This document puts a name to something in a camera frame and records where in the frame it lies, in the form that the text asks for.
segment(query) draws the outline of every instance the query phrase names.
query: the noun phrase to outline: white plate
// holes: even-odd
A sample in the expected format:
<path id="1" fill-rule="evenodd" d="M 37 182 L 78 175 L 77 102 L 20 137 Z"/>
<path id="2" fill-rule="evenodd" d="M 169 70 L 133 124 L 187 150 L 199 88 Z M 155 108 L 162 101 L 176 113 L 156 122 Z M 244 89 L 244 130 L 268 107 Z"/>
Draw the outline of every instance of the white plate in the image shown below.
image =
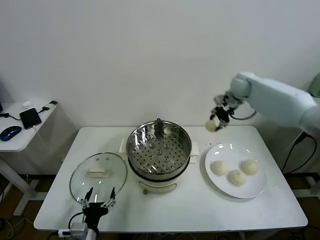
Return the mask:
<path id="1" fill-rule="evenodd" d="M 218 176 L 212 172 L 210 166 L 215 161 L 223 161 L 228 166 L 228 171 L 240 170 L 241 162 L 245 160 L 256 160 L 258 172 L 255 175 L 246 175 L 246 183 L 235 186 L 228 181 L 227 175 Z M 250 199 L 259 195 L 265 189 L 267 183 L 266 172 L 258 159 L 250 150 L 234 143 L 224 143 L 213 146 L 205 156 L 205 170 L 211 181 L 223 192 L 240 199 Z"/>

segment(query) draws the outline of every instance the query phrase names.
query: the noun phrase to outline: white table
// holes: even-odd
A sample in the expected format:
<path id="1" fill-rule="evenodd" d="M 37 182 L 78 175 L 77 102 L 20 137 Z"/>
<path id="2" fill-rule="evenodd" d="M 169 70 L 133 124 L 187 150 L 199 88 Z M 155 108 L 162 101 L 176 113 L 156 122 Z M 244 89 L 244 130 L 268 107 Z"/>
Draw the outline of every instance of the white table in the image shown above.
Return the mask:
<path id="1" fill-rule="evenodd" d="M 22 109 L 23 102 L 4 102 L 2 103 L 3 112 L 9 113 L 11 116 L 20 119 L 19 113 L 25 111 Z M 39 112 L 44 104 L 36 104 L 35 109 Z M 20 126 L 22 130 L 15 137 L 9 141 L 0 141 L 0 152 L 20 152 L 24 150 L 27 145 L 30 143 L 32 138 L 37 134 L 43 123 L 48 119 L 50 114 L 55 110 L 56 106 L 49 109 L 48 111 L 41 112 L 39 114 L 42 121 L 41 124 L 37 125 L 31 129 L 24 129 L 24 126 L 21 121 L 15 120 L 11 117 L 4 118 L 0 117 L 0 133 L 8 127 L 11 126 Z M 18 206 L 16 207 L 13 215 L 21 216 L 25 210 L 29 201 L 43 201 L 47 195 L 46 192 L 36 192 L 35 187 L 38 184 L 38 180 L 32 180 L 30 185 L 27 184 L 4 160 L 1 156 L 0 158 L 0 174 L 2 174 L 6 179 L 9 180 L 9 184 L 4 189 L 4 196 L 8 193 L 12 185 L 15 185 L 20 191 L 22 191 L 23 197 L 20 200 Z"/>
<path id="2" fill-rule="evenodd" d="M 71 197 L 69 180 L 85 158 L 96 153 L 117 153 L 123 138 L 134 127 L 84 127 L 71 146 L 34 221 L 39 230 L 58 230 L 81 212 Z M 274 230 L 305 226 L 308 220 L 279 170 L 262 138 L 253 126 L 229 126 L 209 133 L 202 126 L 184 129 L 199 146 L 201 156 L 181 175 L 177 188 L 165 194 L 143 194 L 128 167 L 128 177 L 116 205 L 99 222 L 101 232 L 219 232 Z M 248 147 L 261 161 L 267 185 L 253 199 L 238 199 L 218 190 L 203 177 L 203 159 L 208 148 L 218 143 L 237 143 Z M 265 237 L 253 236 L 253 239 Z"/>

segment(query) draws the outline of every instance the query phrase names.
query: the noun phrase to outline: glass lid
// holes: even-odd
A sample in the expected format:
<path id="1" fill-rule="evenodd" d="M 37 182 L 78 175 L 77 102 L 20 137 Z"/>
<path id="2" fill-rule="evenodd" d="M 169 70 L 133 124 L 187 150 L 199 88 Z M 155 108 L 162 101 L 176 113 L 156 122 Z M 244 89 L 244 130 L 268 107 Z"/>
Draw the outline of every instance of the glass lid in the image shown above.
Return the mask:
<path id="1" fill-rule="evenodd" d="M 127 166 L 119 155 L 110 152 L 98 153 L 76 167 L 69 187 L 72 197 L 78 202 L 93 188 L 89 202 L 99 203 L 110 198 L 113 188 L 117 195 L 126 179 Z"/>

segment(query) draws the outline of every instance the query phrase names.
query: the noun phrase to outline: table leg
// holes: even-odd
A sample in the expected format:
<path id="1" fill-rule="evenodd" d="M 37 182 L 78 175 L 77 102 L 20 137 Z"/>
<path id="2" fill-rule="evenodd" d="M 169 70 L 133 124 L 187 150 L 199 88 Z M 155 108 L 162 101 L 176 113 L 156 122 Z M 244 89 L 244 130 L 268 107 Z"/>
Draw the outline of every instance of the table leg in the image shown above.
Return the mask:
<path id="1" fill-rule="evenodd" d="M 316 182 L 313 177 L 307 176 L 305 180 L 310 184 L 309 189 L 292 190 L 296 198 L 316 197 L 320 201 L 320 181 Z"/>
<path id="2" fill-rule="evenodd" d="M 35 197 L 37 192 L 26 181 L 24 181 L 5 161 L 0 159 L 0 174 L 2 174 L 10 183 L 15 185 L 21 192 L 30 197 Z"/>
<path id="3" fill-rule="evenodd" d="M 249 237 L 248 240 L 267 240 L 278 231 L 280 230 L 258 231 Z"/>
<path id="4" fill-rule="evenodd" d="M 12 187 L 12 183 L 9 182 L 8 185 L 5 187 L 5 189 L 3 190 L 3 193 L 0 195 L 0 201 L 2 199 L 2 195 L 3 195 L 3 198 L 5 198 L 5 196 L 7 195 L 9 190 L 11 189 L 11 187 Z"/>
<path id="5" fill-rule="evenodd" d="M 2 159 L 0 159 L 0 174 L 10 181 L 8 184 L 9 188 L 7 186 L 3 192 L 4 195 L 9 191 L 11 185 L 15 185 L 21 192 L 24 193 L 13 213 L 14 216 L 21 216 L 29 201 L 45 200 L 47 192 L 36 192 L 35 190 L 39 180 L 32 180 L 29 185 Z"/>
<path id="6" fill-rule="evenodd" d="M 39 183 L 39 180 L 32 180 L 30 183 L 30 187 L 35 189 L 36 186 L 38 185 L 38 183 Z M 23 195 L 19 204 L 16 206 L 16 209 L 15 209 L 13 215 L 14 216 L 21 216 L 29 201 L 43 201 L 43 200 L 45 200 L 46 196 L 47 196 L 47 192 L 37 192 L 36 195 L 33 197 L 28 196 L 26 194 Z"/>

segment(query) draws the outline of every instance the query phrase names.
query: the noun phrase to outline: plug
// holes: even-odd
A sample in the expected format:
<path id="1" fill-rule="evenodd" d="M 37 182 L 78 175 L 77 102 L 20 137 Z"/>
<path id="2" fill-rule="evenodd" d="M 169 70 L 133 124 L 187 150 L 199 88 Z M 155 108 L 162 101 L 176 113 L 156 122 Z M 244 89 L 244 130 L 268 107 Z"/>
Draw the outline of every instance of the plug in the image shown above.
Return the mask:
<path id="1" fill-rule="evenodd" d="M 294 141 L 294 144 L 299 144 L 301 143 L 305 138 L 310 137 L 310 135 L 306 132 L 301 132 L 301 134 L 296 138 L 296 140 Z"/>
<path id="2" fill-rule="evenodd" d="M 4 118 L 8 118 L 9 115 L 10 115 L 10 114 L 7 113 L 7 112 L 0 113 L 0 117 L 4 117 Z"/>

